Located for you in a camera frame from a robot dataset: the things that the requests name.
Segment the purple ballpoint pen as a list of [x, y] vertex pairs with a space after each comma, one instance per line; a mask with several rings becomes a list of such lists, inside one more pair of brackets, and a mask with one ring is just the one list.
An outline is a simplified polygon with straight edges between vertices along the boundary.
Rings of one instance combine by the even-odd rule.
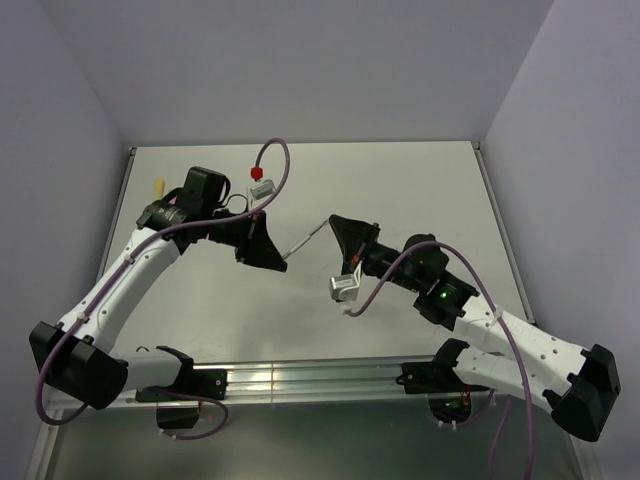
[[324, 219], [321, 223], [315, 226], [302, 240], [296, 243], [293, 247], [291, 247], [288, 251], [282, 254], [283, 260], [288, 260], [293, 254], [297, 253], [301, 248], [303, 248], [319, 231], [321, 231], [325, 226], [327, 226], [329, 219]]

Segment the yellow marker pen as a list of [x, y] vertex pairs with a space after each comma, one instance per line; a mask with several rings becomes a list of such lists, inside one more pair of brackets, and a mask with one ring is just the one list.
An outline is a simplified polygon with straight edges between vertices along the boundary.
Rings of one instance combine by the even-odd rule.
[[153, 199], [159, 200], [165, 194], [165, 180], [156, 179], [153, 186]]

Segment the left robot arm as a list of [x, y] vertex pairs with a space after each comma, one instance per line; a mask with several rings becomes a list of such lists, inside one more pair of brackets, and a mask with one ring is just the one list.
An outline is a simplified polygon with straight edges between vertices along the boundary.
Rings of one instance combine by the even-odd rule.
[[287, 263], [269, 237], [265, 206], [282, 183], [259, 177], [249, 188], [249, 209], [224, 206], [231, 182], [204, 167], [189, 169], [182, 186], [147, 205], [116, 261], [79, 303], [55, 324], [38, 323], [29, 344], [39, 371], [36, 405], [47, 386], [101, 410], [121, 393], [160, 388], [183, 399], [195, 386], [193, 359], [166, 346], [117, 355], [113, 349], [125, 323], [156, 280], [201, 240], [232, 248], [237, 262], [285, 272]]

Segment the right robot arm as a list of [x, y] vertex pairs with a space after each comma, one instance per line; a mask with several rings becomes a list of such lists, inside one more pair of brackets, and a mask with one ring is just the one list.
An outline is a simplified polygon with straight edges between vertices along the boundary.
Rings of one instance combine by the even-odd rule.
[[452, 390], [486, 387], [549, 413], [567, 433], [597, 441], [621, 392], [614, 354], [600, 344], [566, 342], [505, 311], [480, 281], [467, 283], [447, 269], [454, 248], [432, 234], [416, 234], [398, 251], [381, 244], [376, 224], [331, 215], [342, 255], [342, 275], [331, 286], [358, 289], [361, 276], [415, 293], [414, 308], [452, 334], [431, 363], [431, 379]]

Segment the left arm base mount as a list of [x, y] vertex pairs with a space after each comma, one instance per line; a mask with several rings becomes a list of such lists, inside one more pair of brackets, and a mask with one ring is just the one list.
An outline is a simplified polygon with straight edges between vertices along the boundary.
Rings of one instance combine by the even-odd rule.
[[225, 369], [194, 369], [176, 386], [148, 387], [135, 393], [137, 403], [169, 403], [192, 401], [195, 407], [157, 407], [156, 423], [163, 430], [191, 430], [200, 419], [203, 398], [222, 401], [225, 398], [228, 372]]

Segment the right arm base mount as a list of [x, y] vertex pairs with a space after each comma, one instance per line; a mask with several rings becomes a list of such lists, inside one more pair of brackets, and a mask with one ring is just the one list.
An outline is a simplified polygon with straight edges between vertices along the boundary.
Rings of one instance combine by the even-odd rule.
[[403, 363], [395, 383], [406, 395], [426, 395], [433, 417], [450, 427], [469, 422], [474, 416], [472, 394], [487, 391], [486, 387], [464, 383], [435, 361]]

